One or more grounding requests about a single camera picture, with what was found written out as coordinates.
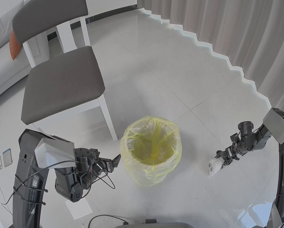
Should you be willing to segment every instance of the gray pillow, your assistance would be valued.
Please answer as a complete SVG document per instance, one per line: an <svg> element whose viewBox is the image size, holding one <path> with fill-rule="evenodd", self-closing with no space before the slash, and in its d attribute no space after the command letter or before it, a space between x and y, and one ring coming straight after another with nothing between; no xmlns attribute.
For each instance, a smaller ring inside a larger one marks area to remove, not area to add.
<svg viewBox="0 0 284 228"><path fill-rule="evenodd" d="M12 19L23 6L24 0L0 17L0 48L9 41L12 31Z"/></svg>

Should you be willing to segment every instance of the chair seat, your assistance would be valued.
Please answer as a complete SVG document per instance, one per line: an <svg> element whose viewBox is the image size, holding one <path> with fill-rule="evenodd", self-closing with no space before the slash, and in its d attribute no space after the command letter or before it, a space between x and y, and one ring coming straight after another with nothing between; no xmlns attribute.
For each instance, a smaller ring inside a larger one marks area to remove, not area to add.
<svg viewBox="0 0 284 228"><path fill-rule="evenodd" d="M27 125L37 122L97 99L104 90L92 47L69 51L31 69L21 119Z"/></svg>

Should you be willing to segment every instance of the chair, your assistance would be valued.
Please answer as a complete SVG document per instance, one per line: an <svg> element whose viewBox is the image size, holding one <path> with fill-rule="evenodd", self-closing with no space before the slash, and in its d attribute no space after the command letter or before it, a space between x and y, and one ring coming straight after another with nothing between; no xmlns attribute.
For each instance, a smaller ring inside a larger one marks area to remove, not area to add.
<svg viewBox="0 0 284 228"><path fill-rule="evenodd" d="M14 16L17 41L32 69L23 99L21 120L42 131L40 122L64 119L100 106L114 141L115 130L104 98L104 82L88 37L86 0L30 0ZM80 17L85 45L77 48L69 20ZM27 40L56 26L64 54L36 66Z"/></svg>

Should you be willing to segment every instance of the chair back support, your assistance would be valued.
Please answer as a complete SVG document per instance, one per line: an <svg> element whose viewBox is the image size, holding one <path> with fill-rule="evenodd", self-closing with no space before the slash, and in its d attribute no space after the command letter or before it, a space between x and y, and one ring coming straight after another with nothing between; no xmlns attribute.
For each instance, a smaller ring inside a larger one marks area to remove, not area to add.
<svg viewBox="0 0 284 228"><path fill-rule="evenodd" d="M12 21L17 41L30 38L69 20L88 15L86 0L30 0Z"/></svg>

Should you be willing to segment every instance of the orange pillow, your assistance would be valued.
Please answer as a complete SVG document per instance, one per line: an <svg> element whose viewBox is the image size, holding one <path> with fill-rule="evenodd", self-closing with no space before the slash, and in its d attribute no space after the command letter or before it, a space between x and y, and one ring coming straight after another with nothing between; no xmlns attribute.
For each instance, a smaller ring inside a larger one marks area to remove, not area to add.
<svg viewBox="0 0 284 228"><path fill-rule="evenodd" d="M10 49L11 58L13 60L16 58L21 48L22 45L17 42L14 32L11 31L10 40L9 40L9 49Z"/></svg>

